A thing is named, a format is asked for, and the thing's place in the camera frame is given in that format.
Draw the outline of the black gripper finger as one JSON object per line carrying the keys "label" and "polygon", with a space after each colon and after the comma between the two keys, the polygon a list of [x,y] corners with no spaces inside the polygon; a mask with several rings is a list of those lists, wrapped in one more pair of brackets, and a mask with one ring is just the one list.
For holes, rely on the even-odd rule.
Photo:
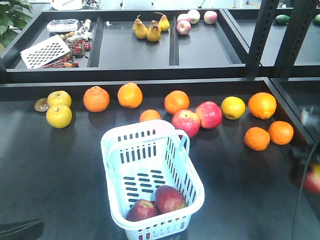
{"label": "black gripper finger", "polygon": [[43,234],[43,222],[39,219],[0,225],[1,240],[37,240]]}

